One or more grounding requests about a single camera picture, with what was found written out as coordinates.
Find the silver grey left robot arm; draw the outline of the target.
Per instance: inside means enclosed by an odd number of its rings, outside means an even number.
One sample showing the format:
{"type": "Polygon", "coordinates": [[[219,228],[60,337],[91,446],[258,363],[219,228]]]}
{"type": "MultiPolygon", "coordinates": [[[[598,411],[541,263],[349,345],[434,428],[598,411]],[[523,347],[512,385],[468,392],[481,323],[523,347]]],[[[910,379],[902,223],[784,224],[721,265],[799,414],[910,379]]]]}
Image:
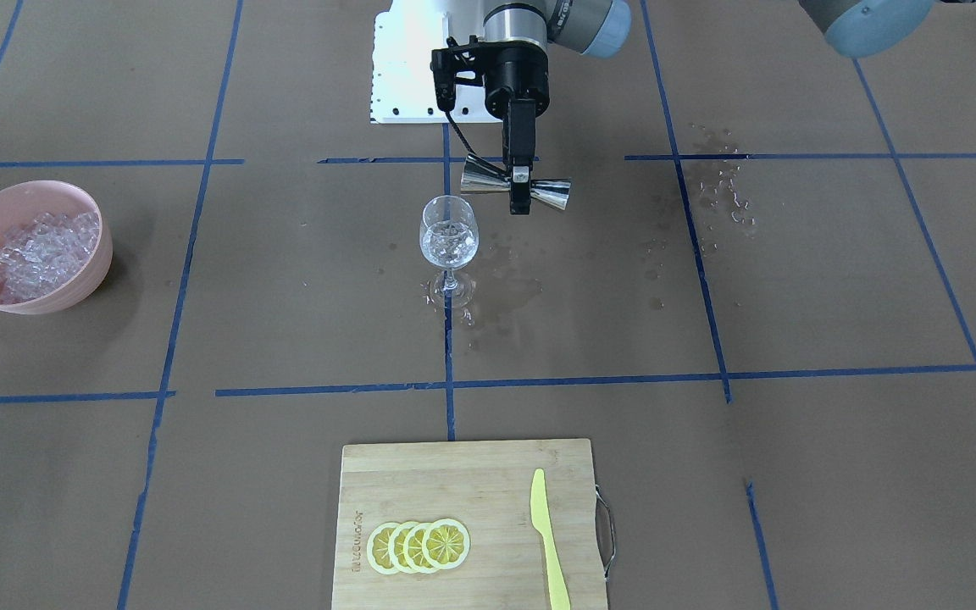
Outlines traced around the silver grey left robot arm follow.
{"type": "MultiPolygon", "coordinates": [[[[818,34],[841,57],[866,58],[914,32],[930,1],[799,1],[818,34]]],[[[502,123],[502,161],[512,215],[532,204],[535,124],[550,103],[547,48],[611,58],[632,24],[627,1],[487,1],[483,43],[485,109],[502,123]]]]}

